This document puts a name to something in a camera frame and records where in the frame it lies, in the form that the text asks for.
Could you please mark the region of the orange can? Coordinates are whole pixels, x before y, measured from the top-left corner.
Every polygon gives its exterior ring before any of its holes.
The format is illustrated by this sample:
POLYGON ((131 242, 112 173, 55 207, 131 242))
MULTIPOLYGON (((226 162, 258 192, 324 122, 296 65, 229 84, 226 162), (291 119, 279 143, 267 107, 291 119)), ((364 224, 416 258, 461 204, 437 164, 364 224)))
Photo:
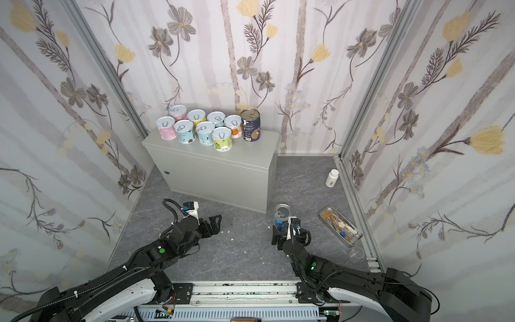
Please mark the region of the orange can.
POLYGON ((229 115, 224 119, 224 126, 231 130, 233 139, 241 138, 243 135, 242 119, 240 115, 229 115))

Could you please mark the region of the dark blue can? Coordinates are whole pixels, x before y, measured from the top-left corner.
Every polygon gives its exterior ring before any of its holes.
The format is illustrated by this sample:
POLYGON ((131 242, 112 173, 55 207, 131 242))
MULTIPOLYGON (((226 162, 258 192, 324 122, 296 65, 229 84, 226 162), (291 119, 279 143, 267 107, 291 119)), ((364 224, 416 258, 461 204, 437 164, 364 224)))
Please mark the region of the dark blue can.
POLYGON ((255 142, 260 139, 261 118, 257 109, 246 109, 241 113, 244 140, 255 142))

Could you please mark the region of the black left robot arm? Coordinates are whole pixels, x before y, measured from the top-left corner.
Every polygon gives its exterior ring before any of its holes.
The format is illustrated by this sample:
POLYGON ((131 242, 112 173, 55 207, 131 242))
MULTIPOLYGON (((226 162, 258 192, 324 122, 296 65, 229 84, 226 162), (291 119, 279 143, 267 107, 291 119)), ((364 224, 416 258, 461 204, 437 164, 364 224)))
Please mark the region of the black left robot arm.
POLYGON ((202 239, 217 235, 222 217, 200 218, 196 201, 179 205, 164 199, 162 204, 172 213, 173 222, 157 240, 96 279, 65 291, 56 287, 46 291, 36 307, 13 320, 105 321, 139 305, 173 302, 176 291, 166 269, 190 256, 202 239))

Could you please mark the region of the light blue can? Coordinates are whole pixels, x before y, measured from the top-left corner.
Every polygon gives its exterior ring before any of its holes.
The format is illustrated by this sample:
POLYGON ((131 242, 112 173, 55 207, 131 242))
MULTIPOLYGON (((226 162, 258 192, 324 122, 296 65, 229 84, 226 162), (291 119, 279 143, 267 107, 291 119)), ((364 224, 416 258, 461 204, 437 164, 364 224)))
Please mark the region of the light blue can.
POLYGON ((215 127, 224 126, 225 114, 222 111, 213 111, 207 115, 207 121, 215 125, 215 127))

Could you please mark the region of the teal can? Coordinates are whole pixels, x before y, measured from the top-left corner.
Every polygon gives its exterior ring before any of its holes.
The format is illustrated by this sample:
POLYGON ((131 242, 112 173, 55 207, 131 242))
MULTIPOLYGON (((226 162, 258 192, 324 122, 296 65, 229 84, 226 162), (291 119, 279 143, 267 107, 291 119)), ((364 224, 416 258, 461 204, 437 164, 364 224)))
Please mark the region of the teal can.
POLYGON ((194 123, 188 119, 175 122, 174 131, 176 132, 177 140, 181 144, 191 144, 197 138, 194 131, 194 123))

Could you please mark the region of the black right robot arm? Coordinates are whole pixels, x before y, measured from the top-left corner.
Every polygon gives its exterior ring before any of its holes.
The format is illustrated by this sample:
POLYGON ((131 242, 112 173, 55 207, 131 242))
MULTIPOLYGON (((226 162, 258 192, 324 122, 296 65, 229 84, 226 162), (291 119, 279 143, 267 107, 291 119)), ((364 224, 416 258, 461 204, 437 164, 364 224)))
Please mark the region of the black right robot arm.
POLYGON ((436 295, 405 273, 365 272, 346 268, 307 252, 311 233, 305 229, 272 230, 272 245, 284 252, 303 286, 303 299, 312 304, 355 303, 388 316, 392 321, 430 321, 441 307, 436 295))

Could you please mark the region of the pink can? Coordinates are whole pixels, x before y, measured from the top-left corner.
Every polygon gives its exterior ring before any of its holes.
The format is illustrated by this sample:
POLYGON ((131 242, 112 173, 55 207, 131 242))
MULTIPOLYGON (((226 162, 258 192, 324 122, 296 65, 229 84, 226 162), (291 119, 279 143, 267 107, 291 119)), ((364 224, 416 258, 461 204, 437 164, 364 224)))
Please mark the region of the pink can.
POLYGON ((156 120, 156 127, 163 140, 170 141, 176 139, 175 123, 176 120, 170 116, 164 116, 156 120))
POLYGON ((174 105, 168 109, 168 115, 175 119, 176 122, 187 118, 187 107, 184 105, 174 105))

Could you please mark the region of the yellow can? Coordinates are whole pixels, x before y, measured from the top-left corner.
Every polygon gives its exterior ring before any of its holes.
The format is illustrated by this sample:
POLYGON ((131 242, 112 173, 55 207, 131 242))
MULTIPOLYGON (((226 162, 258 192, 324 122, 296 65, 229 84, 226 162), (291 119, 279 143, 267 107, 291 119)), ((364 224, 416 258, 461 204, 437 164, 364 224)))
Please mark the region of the yellow can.
POLYGON ((206 122, 207 114, 202 109, 194 109, 187 113, 187 118, 193 122, 194 127, 197 127, 200 123, 206 122))

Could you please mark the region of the green can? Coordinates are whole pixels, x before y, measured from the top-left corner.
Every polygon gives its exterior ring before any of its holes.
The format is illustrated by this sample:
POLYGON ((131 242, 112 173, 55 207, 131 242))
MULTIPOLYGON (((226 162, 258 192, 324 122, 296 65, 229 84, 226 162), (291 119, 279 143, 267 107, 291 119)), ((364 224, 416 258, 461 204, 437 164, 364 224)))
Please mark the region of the green can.
POLYGON ((226 152, 232 149, 232 134, 227 127, 216 127, 212 134, 212 141, 218 152, 226 152))

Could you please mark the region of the blue can silver lid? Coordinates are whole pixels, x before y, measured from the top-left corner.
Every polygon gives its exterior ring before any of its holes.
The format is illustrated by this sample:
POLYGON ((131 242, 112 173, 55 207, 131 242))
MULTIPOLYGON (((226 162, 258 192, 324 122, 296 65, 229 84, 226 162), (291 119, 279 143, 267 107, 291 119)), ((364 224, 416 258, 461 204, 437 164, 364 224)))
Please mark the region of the blue can silver lid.
POLYGON ((279 232, 288 229, 288 220, 291 216, 291 208, 287 204, 278 204, 274 208, 273 222, 279 232))

